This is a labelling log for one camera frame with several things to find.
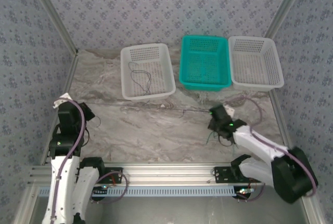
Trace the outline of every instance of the green basket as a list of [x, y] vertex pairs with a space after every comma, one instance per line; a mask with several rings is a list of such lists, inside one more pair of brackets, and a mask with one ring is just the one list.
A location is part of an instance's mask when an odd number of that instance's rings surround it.
[[184, 36], [179, 81], [188, 90], [219, 91], [229, 87], [228, 40], [215, 36]]

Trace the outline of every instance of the table surface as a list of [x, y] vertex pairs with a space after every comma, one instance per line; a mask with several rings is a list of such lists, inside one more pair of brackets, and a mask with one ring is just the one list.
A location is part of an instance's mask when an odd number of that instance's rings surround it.
[[122, 97], [120, 50], [80, 50], [70, 95], [86, 102], [96, 117], [88, 122], [89, 143], [81, 157], [100, 156], [113, 162], [230, 162], [248, 150], [224, 147], [214, 138], [206, 144], [212, 106], [225, 101], [235, 118], [248, 124], [259, 119], [255, 100], [263, 110], [263, 122], [255, 130], [283, 144], [268, 93], [234, 90], [219, 92], [186, 90], [179, 82], [180, 49], [170, 48], [176, 92], [164, 100], [133, 103]]

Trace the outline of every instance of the plastic basket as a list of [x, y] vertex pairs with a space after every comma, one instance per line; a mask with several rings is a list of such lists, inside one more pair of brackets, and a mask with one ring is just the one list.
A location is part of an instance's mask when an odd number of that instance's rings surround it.
[[231, 77], [239, 90], [269, 91], [284, 85], [275, 43], [270, 38], [229, 38]]
[[165, 44], [123, 48], [121, 89], [125, 99], [141, 102], [165, 99], [176, 91], [171, 59]]
[[230, 86], [228, 40], [214, 36], [184, 36], [179, 81], [189, 90], [219, 91]]

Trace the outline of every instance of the metal bar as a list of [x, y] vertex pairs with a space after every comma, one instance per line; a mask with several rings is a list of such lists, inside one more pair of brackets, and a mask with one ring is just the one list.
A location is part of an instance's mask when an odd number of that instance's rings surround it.
[[[279, 127], [282, 140], [285, 145], [292, 147], [293, 143], [292, 143], [289, 133], [288, 133], [287, 125], [286, 125], [285, 119], [282, 114], [282, 110], [281, 110], [281, 107], [280, 107], [280, 104], [279, 104], [279, 101], [278, 101], [278, 98], [276, 95], [276, 91], [273, 89], [269, 92], [269, 94], [270, 94], [273, 110], [274, 110], [275, 117], [276, 117], [276, 122]], [[323, 212], [320, 208], [320, 204], [319, 204], [317, 195], [314, 195], [311, 198], [302, 197], [302, 202], [303, 202], [303, 206], [304, 206], [304, 212], [306, 213], [310, 223], [313, 223], [313, 224], [317, 224], [317, 223], [324, 224], [325, 223], [325, 218], [324, 218]]]
[[12, 224], [30, 223], [39, 187], [26, 187]]
[[266, 38], [273, 38], [275, 36], [294, 2], [295, 0], [282, 0], [270, 26], [266, 31]]
[[48, 13], [51, 21], [53, 22], [54, 26], [58, 30], [62, 40], [64, 41], [64, 43], [66, 44], [66, 46], [68, 47], [70, 52], [72, 53], [72, 56], [74, 56], [76, 54], [76, 48], [75, 48], [74, 42], [72, 41], [65, 25], [61, 21], [51, 0], [40, 0], [40, 1], [43, 4], [43, 6], [44, 6], [46, 12]]
[[[246, 186], [248, 183], [216, 184], [213, 168], [230, 166], [228, 163], [105, 163], [106, 167], [122, 167], [131, 186]], [[51, 167], [34, 166], [29, 184], [48, 186]]]
[[[62, 93], [68, 92], [69, 89], [71, 88], [72, 81], [73, 81], [73, 78], [74, 78], [74, 73], [75, 73], [77, 65], [78, 65], [78, 56], [75, 54], [75, 56], [74, 56], [74, 58], [72, 60], [71, 67], [70, 67], [69, 73], [67, 75], [67, 78], [66, 78], [65, 85], [63, 87]], [[49, 145], [49, 142], [52, 139], [53, 130], [56, 127], [56, 125], [59, 123], [57, 112], [54, 114], [54, 119], [53, 119], [52, 124], [51, 124], [51, 130], [50, 130], [50, 132], [49, 132], [49, 134], [47, 136], [47, 139], [46, 139], [45, 148], [44, 148], [43, 155], [42, 155], [41, 162], [40, 162], [40, 164], [42, 164], [42, 165], [45, 164], [46, 159], [47, 159], [48, 145]]]

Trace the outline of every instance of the patterned wallpaper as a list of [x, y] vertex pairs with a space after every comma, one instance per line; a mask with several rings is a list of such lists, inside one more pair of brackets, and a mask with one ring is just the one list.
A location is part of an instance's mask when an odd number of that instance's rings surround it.
[[282, 0], [51, 0], [75, 45], [119, 48], [186, 34], [263, 36]]
[[72, 58], [39, 0], [0, 0], [0, 223], [38, 164]]
[[274, 41], [287, 127], [310, 159], [326, 220], [333, 223], [333, 0], [296, 0]]

